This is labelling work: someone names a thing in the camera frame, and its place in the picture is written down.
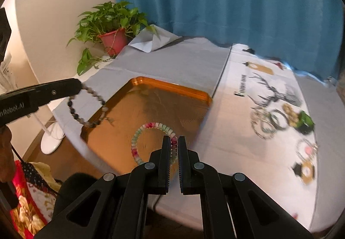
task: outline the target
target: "curtain fold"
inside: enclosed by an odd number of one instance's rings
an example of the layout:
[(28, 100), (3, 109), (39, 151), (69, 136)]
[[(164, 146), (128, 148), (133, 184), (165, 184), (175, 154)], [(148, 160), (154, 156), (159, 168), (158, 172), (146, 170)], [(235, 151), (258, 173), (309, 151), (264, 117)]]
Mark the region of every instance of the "curtain fold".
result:
[(322, 79), (336, 67), (344, 26), (341, 0), (128, 1), (177, 35), (244, 43), (258, 55), (277, 57)]

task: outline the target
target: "wall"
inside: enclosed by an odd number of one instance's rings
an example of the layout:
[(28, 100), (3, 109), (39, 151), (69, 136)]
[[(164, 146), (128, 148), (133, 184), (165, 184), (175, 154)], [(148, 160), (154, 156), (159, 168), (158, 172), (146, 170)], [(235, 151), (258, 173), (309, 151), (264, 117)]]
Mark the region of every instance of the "wall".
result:
[[(37, 79), (32, 72), (20, 39), (15, 0), (5, 0), (3, 7), (5, 7), (7, 18), (12, 29), (6, 53), (11, 52), (12, 59), (9, 67), (16, 78), (16, 83), (19, 88), (37, 84)], [(47, 106), (40, 108), (36, 114), (44, 124), (52, 117), (52, 113)], [(12, 131), (12, 145), (20, 156), (24, 155), (34, 138), (41, 131), (41, 127), (33, 117), (22, 117), (10, 123), (8, 127)]]
[(66, 48), (66, 44), (77, 29), (78, 15), (108, 1), (114, 0), (16, 0), (21, 39), (39, 82), (76, 74), (87, 45), (75, 41)]

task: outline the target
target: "pink and green beaded bracelet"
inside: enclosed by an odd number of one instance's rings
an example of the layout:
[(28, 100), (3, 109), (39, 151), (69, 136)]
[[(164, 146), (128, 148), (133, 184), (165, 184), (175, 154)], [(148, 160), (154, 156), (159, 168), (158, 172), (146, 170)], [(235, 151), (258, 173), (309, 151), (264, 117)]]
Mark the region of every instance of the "pink and green beaded bracelet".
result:
[(176, 159), (177, 159), (177, 137), (176, 137), (176, 134), (174, 133), (174, 131), (172, 129), (170, 129), (170, 127), (168, 127), (162, 123), (159, 123), (159, 122), (149, 122), (149, 123), (143, 124), (142, 126), (140, 126), (138, 128), (137, 132), (135, 132), (135, 134), (132, 138), (132, 147), (131, 147), (132, 155), (133, 155), (135, 162), (138, 165), (144, 163), (144, 161), (140, 158), (140, 156), (138, 154), (137, 141), (138, 141), (138, 138), (141, 135), (141, 133), (145, 129), (149, 129), (149, 128), (156, 128), (156, 129), (159, 129), (161, 131), (164, 131), (170, 137), (170, 144), (171, 144), (170, 164), (174, 164)]

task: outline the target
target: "green plant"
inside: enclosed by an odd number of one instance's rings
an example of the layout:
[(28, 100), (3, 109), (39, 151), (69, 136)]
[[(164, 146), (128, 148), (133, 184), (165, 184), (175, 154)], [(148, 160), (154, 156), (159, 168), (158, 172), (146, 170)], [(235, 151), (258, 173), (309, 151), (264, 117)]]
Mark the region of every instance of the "green plant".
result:
[(97, 9), (97, 11), (83, 12), (79, 15), (83, 16), (78, 23), (79, 28), (75, 31), (75, 36), (68, 41), (67, 45), (69, 45), (72, 40), (100, 43), (101, 39), (99, 35), (120, 28), (124, 28), (126, 36), (131, 39), (133, 39), (143, 27), (156, 33), (156, 29), (148, 25), (145, 13), (139, 12), (138, 8), (127, 8), (129, 4), (131, 3), (127, 1), (118, 3), (107, 2), (94, 6), (93, 8)]
[(108, 62), (112, 59), (113, 58), (102, 59), (100, 57), (93, 57), (90, 53), (90, 50), (88, 48), (85, 48), (83, 50), (82, 58), (79, 60), (79, 64), (77, 67), (77, 73), (78, 73), (78, 75), (81, 75), (82, 73), (89, 70), (92, 66), (94, 66), (97, 69), (98, 65), (100, 63)]

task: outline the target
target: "human hand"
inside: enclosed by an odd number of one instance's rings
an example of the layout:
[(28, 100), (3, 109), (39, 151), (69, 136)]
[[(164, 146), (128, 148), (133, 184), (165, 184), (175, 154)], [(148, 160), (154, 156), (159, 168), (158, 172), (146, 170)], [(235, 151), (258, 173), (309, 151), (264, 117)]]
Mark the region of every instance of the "human hand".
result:
[(0, 128), (0, 182), (12, 181), (16, 173), (12, 145), (12, 133), (7, 126)]

